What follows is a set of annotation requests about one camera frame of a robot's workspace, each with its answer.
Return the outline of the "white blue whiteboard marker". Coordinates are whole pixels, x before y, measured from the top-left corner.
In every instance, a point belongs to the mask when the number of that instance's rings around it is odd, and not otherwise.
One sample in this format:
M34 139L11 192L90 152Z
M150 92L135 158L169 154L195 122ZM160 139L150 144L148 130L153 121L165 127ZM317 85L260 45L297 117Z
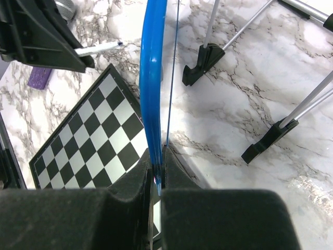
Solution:
M107 42L98 44L91 47L84 47L84 48L76 48L74 51L77 53L79 57L85 57L92 54L101 53L104 51L112 50L115 48L119 48L123 45L123 42Z

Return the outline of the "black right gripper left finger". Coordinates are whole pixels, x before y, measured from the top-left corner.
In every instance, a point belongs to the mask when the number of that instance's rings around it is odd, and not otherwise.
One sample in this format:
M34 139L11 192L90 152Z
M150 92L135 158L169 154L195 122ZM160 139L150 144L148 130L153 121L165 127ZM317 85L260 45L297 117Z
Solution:
M1 249L152 249L148 151L108 188L1 191Z

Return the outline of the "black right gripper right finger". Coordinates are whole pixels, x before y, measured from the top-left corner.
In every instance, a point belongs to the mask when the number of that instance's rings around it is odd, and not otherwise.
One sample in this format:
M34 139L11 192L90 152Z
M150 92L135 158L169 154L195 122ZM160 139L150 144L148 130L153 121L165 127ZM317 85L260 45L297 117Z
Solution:
M300 249L288 209L270 190L201 188L163 148L163 249Z

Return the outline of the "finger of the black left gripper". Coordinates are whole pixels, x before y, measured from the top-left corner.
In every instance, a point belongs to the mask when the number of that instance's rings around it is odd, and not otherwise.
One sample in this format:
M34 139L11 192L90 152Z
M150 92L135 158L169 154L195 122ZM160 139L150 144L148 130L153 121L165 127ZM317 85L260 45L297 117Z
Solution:
M83 46L75 38L68 23L71 22L76 6L73 1L39 1L42 13L60 36L61 51L55 52L52 58L55 60L55 68L59 69L86 69L94 68L95 63L91 56L80 57L76 48Z
M61 51L60 36L49 23L39 1L1 1L1 59L55 68L52 58ZM86 69L63 69L85 72Z

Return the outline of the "blue framed whiteboard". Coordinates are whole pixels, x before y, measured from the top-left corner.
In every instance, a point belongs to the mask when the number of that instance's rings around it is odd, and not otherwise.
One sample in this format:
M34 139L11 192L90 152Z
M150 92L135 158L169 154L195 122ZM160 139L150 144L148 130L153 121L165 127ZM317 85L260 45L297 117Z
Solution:
M167 3L167 1L147 2L139 64L140 109L158 195L161 195L162 189L165 187L162 173L160 95Z

